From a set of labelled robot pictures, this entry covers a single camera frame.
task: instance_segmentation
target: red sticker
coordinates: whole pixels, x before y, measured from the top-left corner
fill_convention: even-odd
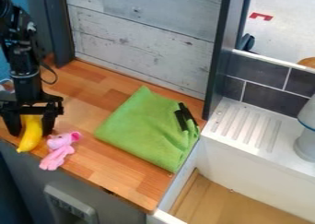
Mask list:
[[[265,15],[265,14],[252,13],[250,15],[250,18],[253,18],[253,19],[256,19],[257,17],[262,17],[263,20],[265,20],[265,21],[270,21],[271,19],[273,19],[273,16]]]

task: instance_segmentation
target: wooden panel wall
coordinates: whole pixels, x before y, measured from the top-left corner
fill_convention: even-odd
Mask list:
[[[67,0],[76,56],[203,99],[221,0]]]

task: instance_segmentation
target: banana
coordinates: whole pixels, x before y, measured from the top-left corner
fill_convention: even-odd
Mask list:
[[[31,151],[41,142],[42,137],[40,116],[22,115],[21,117],[26,128],[22,140],[19,143],[17,153]]]

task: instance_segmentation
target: black cable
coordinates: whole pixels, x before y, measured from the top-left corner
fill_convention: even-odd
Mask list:
[[[54,74],[54,81],[49,82],[49,81],[47,81],[47,80],[44,80],[43,78],[42,78],[41,80],[42,80],[43,82],[45,82],[46,84],[48,84],[48,85],[53,85],[54,83],[56,83],[57,80],[58,80],[58,75],[56,74],[56,72],[53,71],[53,69],[52,69],[51,67],[49,67],[47,64],[45,64],[45,63],[41,63],[41,65],[42,65],[44,68],[46,68],[48,71],[50,71],[51,73]]]

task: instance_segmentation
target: wooden countertop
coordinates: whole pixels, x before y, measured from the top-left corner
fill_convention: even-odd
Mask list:
[[[59,134],[77,130],[83,135],[75,145],[76,153],[67,157],[62,168],[85,182],[115,193],[148,214],[153,213],[174,174],[100,142],[92,133],[142,85],[168,98],[186,102],[202,127],[205,124],[201,119],[204,102],[77,60],[56,72],[59,81],[53,86],[44,85],[47,93],[64,97],[65,114],[57,118],[54,131]],[[51,74],[44,72],[42,77],[49,79]],[[19,141],[7,132],[2,120],[0,137],[15,145]],[[46,156],[44,139],[31,154],[40,158]]]

